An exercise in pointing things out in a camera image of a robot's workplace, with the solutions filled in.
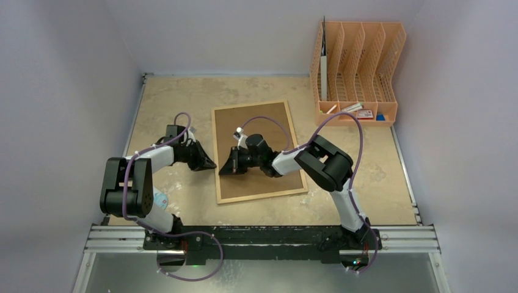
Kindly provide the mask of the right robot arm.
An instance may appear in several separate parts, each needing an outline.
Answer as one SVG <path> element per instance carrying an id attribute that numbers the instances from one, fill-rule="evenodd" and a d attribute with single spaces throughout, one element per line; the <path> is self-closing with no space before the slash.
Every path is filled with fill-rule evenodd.
<path id="1" fill-rule="evenodd" d="M 231 147 L 219 174 L 243 175 L 248 169 L 258 167 L 266 176 L 279 178 L 303 170 L 330 193 L 344 230 L 344 243 L 358 248 L 367 240 L 369 223 L 352 188 L 355 175 L 352 166 L 353 160 L 347 153 L 319 135 L 296 150 L 273 151 L 262 135 L 253 134 L 245 139 L 244 146 Z"/>

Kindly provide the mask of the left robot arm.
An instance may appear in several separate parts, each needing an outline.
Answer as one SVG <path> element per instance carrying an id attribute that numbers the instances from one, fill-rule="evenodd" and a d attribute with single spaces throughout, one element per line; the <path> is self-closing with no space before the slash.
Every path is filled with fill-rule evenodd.
<path id="1" fill-rule="evenodd" d="M 159 233 L 158 241 L 168 250 L 182 241 L 180 218 L 160 208 L 154 200 L 153 174 L 177 162 L 193 172 L 212 170 L 216 164 L 207 155 L 194 133 L 185 126 L 167 125 L 159 140 L 164 146 L 153 146 L 144 154 L 112 157 L 107 160 L 100 194 L 103 213 L 140 223 Z"/>

